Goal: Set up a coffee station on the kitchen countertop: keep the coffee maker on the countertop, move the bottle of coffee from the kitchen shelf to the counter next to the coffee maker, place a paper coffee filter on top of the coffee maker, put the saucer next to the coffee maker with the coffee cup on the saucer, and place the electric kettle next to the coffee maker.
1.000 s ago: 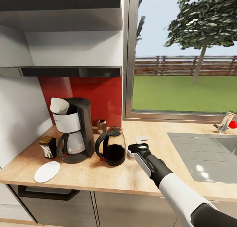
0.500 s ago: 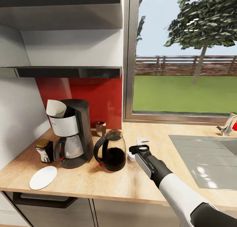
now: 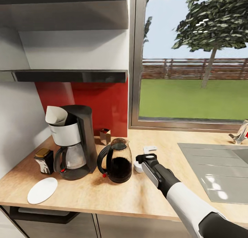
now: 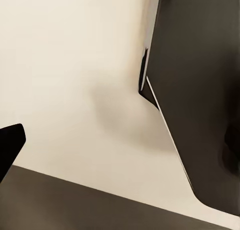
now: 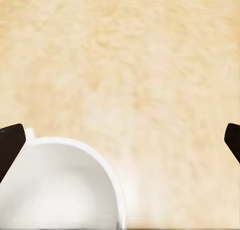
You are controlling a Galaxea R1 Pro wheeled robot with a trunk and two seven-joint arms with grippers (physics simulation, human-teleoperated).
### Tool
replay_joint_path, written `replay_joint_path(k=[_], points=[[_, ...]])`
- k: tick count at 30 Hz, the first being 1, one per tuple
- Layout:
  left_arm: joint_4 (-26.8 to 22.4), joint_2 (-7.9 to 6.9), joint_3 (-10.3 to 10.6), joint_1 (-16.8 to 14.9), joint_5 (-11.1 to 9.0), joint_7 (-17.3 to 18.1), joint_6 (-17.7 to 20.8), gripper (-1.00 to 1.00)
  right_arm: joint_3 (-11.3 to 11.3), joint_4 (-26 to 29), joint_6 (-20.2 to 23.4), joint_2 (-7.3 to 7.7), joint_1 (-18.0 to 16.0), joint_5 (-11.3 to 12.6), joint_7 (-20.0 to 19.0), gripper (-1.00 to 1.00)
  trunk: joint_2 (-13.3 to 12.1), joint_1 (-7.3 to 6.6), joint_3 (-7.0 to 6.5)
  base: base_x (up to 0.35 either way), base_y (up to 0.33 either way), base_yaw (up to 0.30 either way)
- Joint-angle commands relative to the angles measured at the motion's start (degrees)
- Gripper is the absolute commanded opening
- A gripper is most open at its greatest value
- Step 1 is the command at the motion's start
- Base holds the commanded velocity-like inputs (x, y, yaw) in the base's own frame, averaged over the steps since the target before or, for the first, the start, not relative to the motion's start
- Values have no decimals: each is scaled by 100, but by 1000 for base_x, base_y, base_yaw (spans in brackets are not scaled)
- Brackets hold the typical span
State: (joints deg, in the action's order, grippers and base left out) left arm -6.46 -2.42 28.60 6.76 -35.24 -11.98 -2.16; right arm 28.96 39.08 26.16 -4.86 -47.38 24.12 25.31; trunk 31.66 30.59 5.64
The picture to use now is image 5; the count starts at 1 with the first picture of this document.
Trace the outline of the coffee cup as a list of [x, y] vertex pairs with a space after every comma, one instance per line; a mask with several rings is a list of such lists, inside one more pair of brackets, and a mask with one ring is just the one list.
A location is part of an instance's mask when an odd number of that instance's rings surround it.
[[121, 181], [100, 152], [75, 139], [24, 132], [0, 183], [0, 230], [127, 230]]

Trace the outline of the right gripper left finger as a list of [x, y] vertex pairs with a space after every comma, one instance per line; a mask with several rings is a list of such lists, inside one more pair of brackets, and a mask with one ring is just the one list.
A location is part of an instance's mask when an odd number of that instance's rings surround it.
[[0, 183], [26, 142], [22, 123], [0, 129]]

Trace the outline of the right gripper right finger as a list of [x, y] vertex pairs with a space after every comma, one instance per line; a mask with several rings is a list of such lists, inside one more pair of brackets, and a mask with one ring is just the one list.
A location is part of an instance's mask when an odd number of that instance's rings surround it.
[[240, 163], [240, 125], [228, 123], [224, 135], [224, 142]]

